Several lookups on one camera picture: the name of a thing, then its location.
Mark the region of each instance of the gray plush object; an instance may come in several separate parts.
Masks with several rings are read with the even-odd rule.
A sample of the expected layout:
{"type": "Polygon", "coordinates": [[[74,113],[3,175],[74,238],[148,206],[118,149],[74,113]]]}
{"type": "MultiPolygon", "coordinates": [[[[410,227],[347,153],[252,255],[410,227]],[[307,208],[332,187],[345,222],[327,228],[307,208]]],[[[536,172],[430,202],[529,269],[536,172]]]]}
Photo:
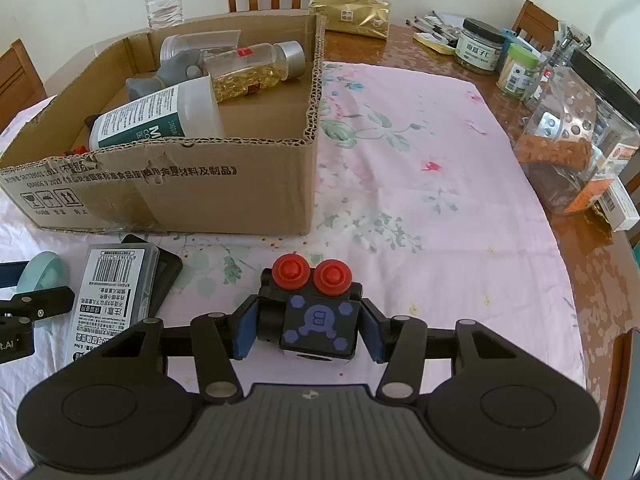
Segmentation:
{"type": "Polygon", "coordinates": [[[189,79],[196,79],[202,76],[202,72],[198,68],[200,60],[200,50],[192,48],[191,50],[183,50],[178,52],[170,60],[164,63],[155,77],[147,77],[144,79],[134,79],[130,77],[125,82],[127,91],[129,91],[129,100],[135,101],[154,92],[158,92],[163,88],[177,85],[189,79]]]}

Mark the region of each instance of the white bottle with green label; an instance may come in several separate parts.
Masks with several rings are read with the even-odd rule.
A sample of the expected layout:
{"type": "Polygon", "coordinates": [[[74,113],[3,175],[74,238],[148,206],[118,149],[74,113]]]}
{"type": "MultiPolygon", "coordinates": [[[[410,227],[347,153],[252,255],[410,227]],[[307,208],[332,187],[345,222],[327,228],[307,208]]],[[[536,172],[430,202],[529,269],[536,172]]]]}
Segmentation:
{"type": "Polygon", "coordinates": [[[224,137],[209,76],[164,88],[101,115],[91,130],[89,148],[161,137],[224,137]]]}

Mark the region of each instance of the gold tissue package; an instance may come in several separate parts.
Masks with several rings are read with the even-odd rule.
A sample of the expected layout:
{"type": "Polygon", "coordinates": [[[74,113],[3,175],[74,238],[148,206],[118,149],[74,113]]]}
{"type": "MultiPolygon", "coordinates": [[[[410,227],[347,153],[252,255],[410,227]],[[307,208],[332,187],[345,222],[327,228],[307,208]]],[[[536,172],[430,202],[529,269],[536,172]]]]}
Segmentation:
{"type": "Polygon", "coordinates": [[[326,30],[386,40],[389,4],[377,0],[311,0],[309,13],[326,16],[326,30]]]}

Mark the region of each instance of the tablecloth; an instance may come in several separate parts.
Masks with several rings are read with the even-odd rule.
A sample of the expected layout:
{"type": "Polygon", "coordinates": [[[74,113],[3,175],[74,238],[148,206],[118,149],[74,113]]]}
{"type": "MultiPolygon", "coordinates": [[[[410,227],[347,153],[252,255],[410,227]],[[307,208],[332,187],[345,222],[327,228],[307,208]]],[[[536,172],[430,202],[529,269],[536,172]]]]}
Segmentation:
{"type": "MultiPolygon", "coordinates": [[[[159,312],[165,325],[232,312],[257,292],[262,268],[295,251],[312,266],[328,258],[346,262],[364,296],[387,316],[409,314],[437,328],[476,319],[584,384],[572,290],[556,240],[476,88],[444,76],[361,64],[328,62],[323,77],[311,232],[146,236],[184,262],[159,312]]],[[[0,150],[36,112],[12,123],[0,137],[0,150]]],[[[76,292],[87,246],[126,234],[40,230],[1,193],[0,214],[2,261],[55,251],[69,264],[76,292]]],[[[3,298],[11,293],[0,291],[3,298]]],[[[8,478],[31,466],[15,410],[30,388],[63,365],[68,319],[37,327],[33,356],[0,365],[0,471],[8,478]]],[[[311,363],[256,342],[234,368],[247,392],[257,382],[374,388],[384,365],[370,361],[362,342],[345,363],[311,363]]],[[[422,391],[449,374],[449,363],[427,362],[422,391]]],[[[169,375],[196,390],[192,359],[170,359],[169,375]]]]}

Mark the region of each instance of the red button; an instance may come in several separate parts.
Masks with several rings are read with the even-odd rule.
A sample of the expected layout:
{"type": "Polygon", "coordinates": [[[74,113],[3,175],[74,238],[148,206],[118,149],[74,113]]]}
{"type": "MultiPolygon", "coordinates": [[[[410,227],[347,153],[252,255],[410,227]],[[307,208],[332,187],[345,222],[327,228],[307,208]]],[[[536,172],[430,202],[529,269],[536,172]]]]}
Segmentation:
{"type": "Polygon", "coordinates": [[[273,281],[283,290],[298,290],[308,282],[311,269],[299,254],[283,254],[271,267],[273,281]]]}
{"type": "Polygon", "coordinates": [[[340,260],[325,260],[314,271],[314,285],[326,296],[340,296],[351,286],[351,269],[340,260]]]}

